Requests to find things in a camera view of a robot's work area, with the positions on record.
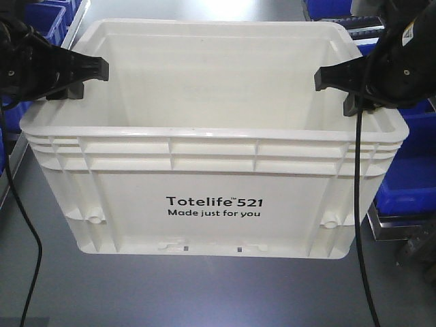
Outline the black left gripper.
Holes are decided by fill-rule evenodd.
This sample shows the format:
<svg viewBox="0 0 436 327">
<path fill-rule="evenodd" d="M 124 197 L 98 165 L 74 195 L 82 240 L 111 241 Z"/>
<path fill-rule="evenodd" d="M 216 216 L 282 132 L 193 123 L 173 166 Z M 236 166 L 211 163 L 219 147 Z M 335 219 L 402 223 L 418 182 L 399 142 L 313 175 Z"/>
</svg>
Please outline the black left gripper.
<svg viewBox="0 0 436 327">
<path fill-rule="evenodd" d="M 31 25 L 1 14 L 1 104 L 13 108 L 20 102 L 83 99 L 84 83 L 109 81 L 109 63 L 51 44 Z"/>
</svg>

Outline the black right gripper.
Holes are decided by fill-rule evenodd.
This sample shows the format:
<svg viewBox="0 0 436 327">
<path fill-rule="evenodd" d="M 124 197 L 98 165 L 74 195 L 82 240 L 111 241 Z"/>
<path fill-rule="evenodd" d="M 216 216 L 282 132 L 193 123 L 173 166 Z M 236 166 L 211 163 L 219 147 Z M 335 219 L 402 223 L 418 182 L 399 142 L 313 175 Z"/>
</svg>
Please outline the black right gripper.
<svg viewBox="0 0 436 327">
<path fill-rule="evenodd" d="M 435 96 L 435 2 L 361 1 L 360 14 L 379 16 L 384 34 L 371 56 L 374 58 L 363 95 L 349 92 L 343 116 L 381 107 L 410 108 Z M 315 90 L 334 88 L 359 91 L 367 66 L 365 57 L 320 67 Z"/>
</svg>

